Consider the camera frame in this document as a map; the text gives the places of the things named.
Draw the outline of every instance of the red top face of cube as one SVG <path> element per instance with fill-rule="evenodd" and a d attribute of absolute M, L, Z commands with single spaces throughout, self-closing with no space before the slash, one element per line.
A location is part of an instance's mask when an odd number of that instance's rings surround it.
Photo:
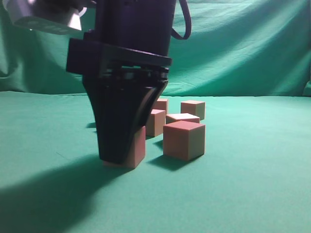
<path fill-rule="evenodd" d="M 182 130 L 193 130 L 198 127 L 202 127 L 203 125 L 204 124 L 180 120 L 180 121 L 176 121 L 171 124 L 168 124 L 166 125 L 166 127 L 179 128 Z"/>
<path fill-rule="evenodd" d="M 158 114 L 158 113 L 162 113 L 162 112 L 165 112 L 165 110 L 153 109 L 151 111 L 151 114 Z"/>
<path fill-rule="evenodd" d="M 178 114 L 167 114 L 168 117 L 172 117 L 176 120 L 183 120 L 183 119 L 197 119 L 198 117 L 189 113 L 178 113 Z"/>
<path fill-rule="evenodd" d="M 187 100 L 182 101 L 183 103 L 191 103 L 191 104 L 198 104 L 198 103 L 204 103 L 203 101 L 197 101 L 197 100 Z"/>

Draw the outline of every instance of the cable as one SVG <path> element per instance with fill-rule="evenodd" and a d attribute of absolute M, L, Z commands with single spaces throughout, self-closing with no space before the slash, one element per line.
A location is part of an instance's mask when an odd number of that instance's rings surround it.
<path fill-rule="evenodd" d="M 183 15 L 185 18 L 185 23 L 186 23 L 186 32 L 184 36 L 181 36 L 178 32 L 175 31 L 175 29 L 173 28 L 172 30 L 172 36 L 177 39 L 177 40 L 187 40 L 190 35 L 191 35 L 191 15 L 190 15 L 190 11 L 189 11 L 189 7 L 187 4 L 187 0 L 179 0 L 180 6 L 181 6 L 181 10 L 183 11 Z"/>

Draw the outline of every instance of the robotic arm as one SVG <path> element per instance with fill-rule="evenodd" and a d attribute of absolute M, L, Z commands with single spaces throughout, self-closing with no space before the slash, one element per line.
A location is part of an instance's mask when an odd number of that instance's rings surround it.
<path fill-rule="evenodd" d="M 81 74 L 95 116 L 100 159 L 121 164 L 168 84 L 171 35 L 187 39 L 191 18 L 179 0 L 186 33 L 173 27 L 177 0 L 3 0 L 15 25 L 53 34 L 81 30 L 86 7 L 95 28 L 70 39 L 67 71 Z"/>

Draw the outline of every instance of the pink cube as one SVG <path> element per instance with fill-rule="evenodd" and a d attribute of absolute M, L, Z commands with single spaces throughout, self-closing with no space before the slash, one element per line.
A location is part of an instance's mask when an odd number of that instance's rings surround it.
<path fill-rule="evenodd" d="M 180 106 L 181 113 L 190 113 L 200 118 L 200 120 L 205 119 L 205 102 L 188 100 L 182 101 Z"/>
<path fill-rule="evenodd" d="M 167 114 L 166 124 L 170 124 L 179 120 L 200 123 L 200 118 L 198 116 L 189 113 L 178 113 L 178 114 Z"/>
<path fill-rule="evenodd" d="M 130 148 L 126 161 L 119 165 L 104 161 L 105 166 L 136 168 L 144 159 L 146 154 L 146 127 L 142 127 L 134 135 L 133 143 Z"/>
<path fill-rule="evenodd" d="M 158 98 L 153 109 L 164 110 L 166 111 L 166 114 L 167 114 L 169 112 L 169 100 Z"/>
<path fill-rule="evenodd" d="M 177 121 L 164 125 L 163 153 L 177 159 L 189 161 L 205 153 L 204 124 Z"/>
<path fill-rule="evenodd" d="M 146 124 L 146 135 L 151 137 L 159 136 L 163 133 L 165 125 L 165 110 L 153 109 Z"/>

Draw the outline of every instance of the green tablecloth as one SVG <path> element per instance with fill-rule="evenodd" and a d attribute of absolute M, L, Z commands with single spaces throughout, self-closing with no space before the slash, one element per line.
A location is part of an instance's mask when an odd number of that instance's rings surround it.
<path fill-rule="evenodd" d="M 1 233 L 310 233 L 311 99 L 206 101 L 206 154 L 103 167 L 85 95 L 0 93 Z"/>

